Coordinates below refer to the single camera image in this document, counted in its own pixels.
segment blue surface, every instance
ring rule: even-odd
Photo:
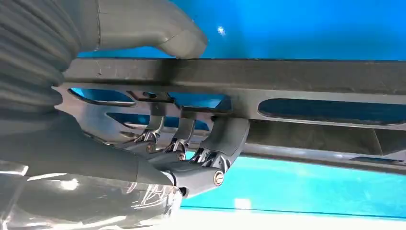
[[[406,218],[406,178],[287,161],[238,158],[221,188],[184,207],[235,208]]]
[[[206,33],[203,58],[406,60],[404,0],[174,0]],[[150,47],[81,57],[167,58]],[[406,218],[406,178],[238,158],[221,188],[184,207]]]
[[[406,60],[404,0],[173,0],[206,33],[203,58]],[[167,58],[153,48],[82,57]]]
[[[149,124],[149,115],[141,115],[141,114],[121,114],[121,113],[107,113],[108,116],[113,118],[114,120],[120,122],[121,124],[125,124],[130,122],[132,124],[137,125],[148,125]],[[179,127],[179,118],[166,116],[164,120],[165,127],[177,128]],[[207,124],[203,121],[196,120],[196,124],[194,126],[195,130],[204,130],[210,131]]]
[[[128,96],[114,91],[101,89],[78,89],[73,88],[73,92],[82,97],[106,102],[133,102]],[[222,99],[225,98],[222,94],[204,94],[204,93],[185,93],[185,92],[169,92],[169,96],[175,99],[179,106],[184,107],[204,107],[216,108]]]
[[[403,104],[278,98],[261,102],[258,112],[273,117],[307,120],[357,120],[365,124],[400,124],[406,120],[406,105]]]

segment white floor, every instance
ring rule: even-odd
[[[180,210],[169,222],[153,230],[384,230],[405,229],[406,221],[378,218],[332,217],[305,214],[241,211]]]

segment gray metal frame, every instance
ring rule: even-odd
[[[59,108],[73,114],[86,132],[105,142],[129,140],[120,132],[141,134],[145,128],[120,124],[105,115],[107,112],[150,115],[155,104],[162,109],[154,115],[199,119],[210,129],[213,116],[250,119],[243,155],[338,165],[334,161],[357,156],[406,160],[406,124],[270,117],[258,112],[259,103],[290,98],[406,104],[405,75],[403,62],[99,58],[73,61],[65,72],[66,83],[57,90],[64,98]],[[116,90],[135,103],[91,104],[69,93],[69,88]],[[145,100],[142,92],[154,92],[157,98]],[[225,94],[232,110],[179,108],[167,92]],[[157,146],[166,147],[175,131],[164,127]],[[197,149],[208,134],[195,130],[190,149]]]

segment bolt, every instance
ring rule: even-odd
[[[216,171],[214,174],[214,184],[220,186],[224,181],[224,173],[222,171]]]
[[[147,145],[147,152],[152,152],[154,147],[152,145]]]
[[[185,154],[183,152],[179,153],[178,154],[178,161],[184,161],[184,160],[186,160]]]

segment clear plastic cover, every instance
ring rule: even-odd
[[[8,185],[2,182],[3,189]],[[179,210],[174,186],[66,173],[26,177],[3,213],[4,230],[131,229],[159,224]]]
[[[8,161],[0,161],[0,229],[26,181],[28,167]]]

